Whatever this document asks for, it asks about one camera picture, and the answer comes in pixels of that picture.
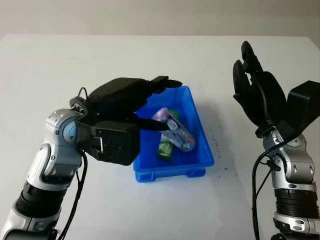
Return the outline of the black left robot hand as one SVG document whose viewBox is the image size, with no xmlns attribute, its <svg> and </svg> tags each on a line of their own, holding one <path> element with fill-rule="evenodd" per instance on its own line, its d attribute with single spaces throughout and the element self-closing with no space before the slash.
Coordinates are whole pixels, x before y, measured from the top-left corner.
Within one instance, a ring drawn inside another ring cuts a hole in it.
<svg viewBox="0 0 320 240">
<path fill-rule="evenodd" d="M 182 83 L 157 76 L 153 80 L 119 77 L 96 88 L 87 98 L 87 117 L 93 121 L 130 123 L 139 129 L 166 131 L 164 123 L 150 118 L 140 118 L 136 112 L 147 104 L 153 94 L 160 94 L 169 88 L 179 88 Z"/>
</svg>

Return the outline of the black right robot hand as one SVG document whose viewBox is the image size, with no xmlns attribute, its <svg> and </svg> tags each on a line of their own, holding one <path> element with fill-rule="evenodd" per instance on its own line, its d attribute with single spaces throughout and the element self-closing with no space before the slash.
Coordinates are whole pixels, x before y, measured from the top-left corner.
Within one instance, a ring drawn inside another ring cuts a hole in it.
<svg viewBox="0 0 320 240">
<path fill-rule="evenodd" d="M 285 94 L 272 73 L 263 70 L 248 41 L 241 45 L 243 61 L 232 69 L 234 95 L 249 120 L 259 129 L 276 125 L 284 115 Z"/>
</svg>

